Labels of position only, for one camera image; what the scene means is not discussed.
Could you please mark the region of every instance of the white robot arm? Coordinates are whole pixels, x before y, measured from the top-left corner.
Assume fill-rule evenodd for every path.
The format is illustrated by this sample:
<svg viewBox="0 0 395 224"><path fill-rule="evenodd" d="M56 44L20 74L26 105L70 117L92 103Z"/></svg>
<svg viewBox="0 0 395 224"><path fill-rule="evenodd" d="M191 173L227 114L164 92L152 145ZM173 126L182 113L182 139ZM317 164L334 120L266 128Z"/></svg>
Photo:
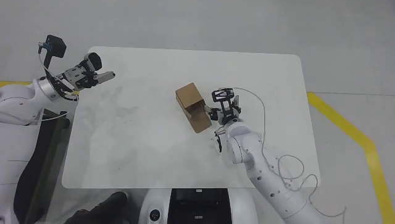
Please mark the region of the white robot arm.
<svg viewBox="0 0 395 224"><path fill-rule="evenodd" d="M34 79L29 86L7 85L0 88L0 123L28 125L40 119L41 109L48 104L60 99L77 100L67 97L67 93L91 88L115 77L114 72L95 72L102 64L100 57L94 52L85 55L83 61L75 67L52 76L48 70L51 58L63 57L66 45L62 39L48 35L45 43L39 43L39 53L42 48L47 50L43 63L46 76Z"/></svg>
<svg viewBox="0 0 395 224"><path fill-rule="evenodd" d="M289 172L281 168L283 179L276 174L278 159L263 148L260 136L251 131L238 117L241 109L238 96L233 90L226 88L212 93L214 102L220 102L222 109L206 107L210 118L218 120L225 129L227 153L234 164L244 163L247 176L266 200L278 212L286 224L324 224L324 219L297 189Z"/></svg>

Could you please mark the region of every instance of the gray floor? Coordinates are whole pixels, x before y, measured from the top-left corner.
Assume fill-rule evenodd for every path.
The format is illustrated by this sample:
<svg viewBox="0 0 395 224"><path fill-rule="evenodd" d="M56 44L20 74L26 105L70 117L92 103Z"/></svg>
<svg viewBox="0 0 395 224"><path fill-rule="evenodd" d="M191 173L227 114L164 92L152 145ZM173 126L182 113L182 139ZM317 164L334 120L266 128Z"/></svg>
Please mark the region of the gray floor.
<svg viewBox="0 0 395 224"><path fill-rule="evenodd" d="M394 22L395 0L0 0L0 80L40 77L37 42L48 34L68 46L53 60L56 73L91 46L297 54L307 90L326 93L319 95L376 142L395 202ZM346 205L346 223L381 223L363 150L310 113L322 173L314 202L329 214ZM62 223L110 192L58 184L48 220ZM144 192L131 191L136 206ZM256 205L261 223L281 223L261 197Z"/></svg>

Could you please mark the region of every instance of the yellow tape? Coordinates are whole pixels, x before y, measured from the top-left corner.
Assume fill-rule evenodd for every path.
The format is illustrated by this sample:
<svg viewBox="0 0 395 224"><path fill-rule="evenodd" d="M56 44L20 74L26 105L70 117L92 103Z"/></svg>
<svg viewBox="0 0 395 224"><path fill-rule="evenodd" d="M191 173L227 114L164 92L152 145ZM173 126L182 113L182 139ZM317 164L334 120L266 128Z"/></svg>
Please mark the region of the yellow tape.
<svg viewBox="0 0 395 224"><path fill-rule="evenodd" d="M0 88L5 85L30 85L29 81L0 81Z"/></svg>
<svg viewBox="0 0 395 224"><path fill-rule="evenodd" d="M364 149L370 176L373 181L373 187L375 188L376 192L381 217L383 219L383 224L394 224L394 209L391 203L391 197L389 195L389 190L385 181L385 176L383 170L381 169L380 159L378 157L375 143L365 136L354 125L343 118L343 116L337 113L337 111L325 103L316 94L307 93L307 99L312 106L321 112L321 114L326 116L331 122L339 127L340 130L344 131L345 134L349 135Z"/></svg>

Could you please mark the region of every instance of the cardboard box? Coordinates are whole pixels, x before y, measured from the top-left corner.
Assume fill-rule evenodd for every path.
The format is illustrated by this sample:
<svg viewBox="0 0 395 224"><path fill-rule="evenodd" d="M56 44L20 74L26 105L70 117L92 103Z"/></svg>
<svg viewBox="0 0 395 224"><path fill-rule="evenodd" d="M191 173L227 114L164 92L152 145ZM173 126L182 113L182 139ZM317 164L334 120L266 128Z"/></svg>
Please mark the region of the cardboard box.
<svg viewBox="0 0 395 224"><path fill-rule="evenodd" d="M211 126L211 120L204 112L205 102L194 83L176 90L175 96L196 133L200 133Z"/></svg>

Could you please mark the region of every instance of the cable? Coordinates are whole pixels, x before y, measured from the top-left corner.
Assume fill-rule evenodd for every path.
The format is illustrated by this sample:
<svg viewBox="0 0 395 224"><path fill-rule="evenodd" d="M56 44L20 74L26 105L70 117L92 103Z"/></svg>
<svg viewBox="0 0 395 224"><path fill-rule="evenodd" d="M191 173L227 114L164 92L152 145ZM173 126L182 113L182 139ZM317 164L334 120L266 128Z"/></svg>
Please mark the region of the cable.
<svg viewBox="0 0 395 224"><path fill-rule="evenodd" d="M41 65L44 67L44 69L45 69L49 74L51 74L52 77L56 78L56 80L58 80L59 82L63 83L62 80L60 80L55 74L53 74L53 73L44 65L43 61L41 60L41 54L40 54L40 53L38 53L38 59L39 59L39 62L41 63Z"/></svg>
<svg viewBox="0 0 395 224"><path fill-rule="evenodd" d="M78 96L77 94L75 94L75 93L74 93L74 94L71 94L71 95L72 95L72 96L76 96L75 100L77 100L77 105L78 105L78 102L80 101L79 96ZM53 117L53 118L47 118L47 119L41 119L41 120L24 120L24 119L22 119L22 118L19 118L19 117L17 117L17 116L14 116L14 115L12 115L12 114L7 113L7 112L0 111L0 113L6 114L6 115L8 115L8 116L11 116L11 117L13 117L13 118L16 118L16 119L18 119L18 120L21 120L21 121L24 121L24 122L27 122L27 123L31 123L31 122L43 122L43 121L48 121L48 120L55 120L55 119L57 119L57 118L66 116L66 115L68 114L68 112L66 112L66 113L64 113L64 114L61 114L61 115L56 116L56 117Z"/></svg>
<svg viewBox="0 0 395 224"><path fill-rule="evenodd" d="M257 95L256 95L255 93L253 93L252 91L249 91L248 89L239 88L239 87L232 87L232 88L233 88L233 89L243 90L243 91L245 91L245 92L248 92L248 93L252 94L253 96L255 96L255 97L260 101L260 103L262 104L262 107L264 108L264 134L263 134L263 138L262 138L262 150L261 150L261 153L262 153L262 155L263 155L263 157L264 157L264 159L265 159L265 162L266 162L267 167L269 168L269 170L272 171L275 175L277 175L277 176L279 176L279 177L281 178L282 182L284 183L285 188L287 188L287 189L289 189L289 190L291 190L291 191L294 191L294 192L299 191L299 190L302 188L302 186L304 185L304 183L305 183L311 176L313 176L313 177L315 178L315 188L314 188L314 190L313 190L313 191L310 193L310 195L309 195L309 202L310 202L310 204L316 209L316 211L317 211L318 213L320 213L321 215L323 215L323 216L325 216L325 217L331 217L331 218L333 218L333 217L338 217L338 216L340 216L340 215L343 215L343 224L344 224L344 219L345 219L345 216L346 216L347 207L344 207L344 210L343 210L342 212L340 212L339 214L336 214L336 215L327 215L327 214L325 214L325 213L319 211L319 210L313 205L313 202L312 202L312 200L311 200L311 197L313 196L313 194L316 192L316 190L317 190L317 188L318 188L318 178L317 178L317 176L316 176L315 174L312 173L312 174L308 175L307 177L305 177L304 180L302 181L300 187L298 187L298 189L292 189L292 188L291 188L291 185L290 185L290 184L287 184L287 183L285 182L285 180L291 180L291 181L292 181L292 180L298 179L298 178L300 178L301 176L303 176L303 173L304 173L304 170L305 170L305 166L304 166L304 163L303 163L303 161L302 161L301 159L297 158L296 156L292 156L292 155L289 155L289 154L285 154L285 155L281 156L280 158L278 158L278 160L277 160L278 173L276 173L276 172L274 171L274 166L272 166L272 165L269 164L269 162L268 162L268 160L266 159L266 156L265 156L265 154L264 154L264 144L265 144L265 138L266 138L266 107L265 107L265 103L263 102L263 100L262 100L259 96L257 96ZM281 174L281 170L280 170L281 159L284 158L284 157L287 157L287 156L288 156L288 157L292 157L292 158L298 160L298 161L301 163L301 165L302 165L302 173L299 174L299 175L296 176L296 177L286 178L286 177L284 177L284 176Z"/></svg>

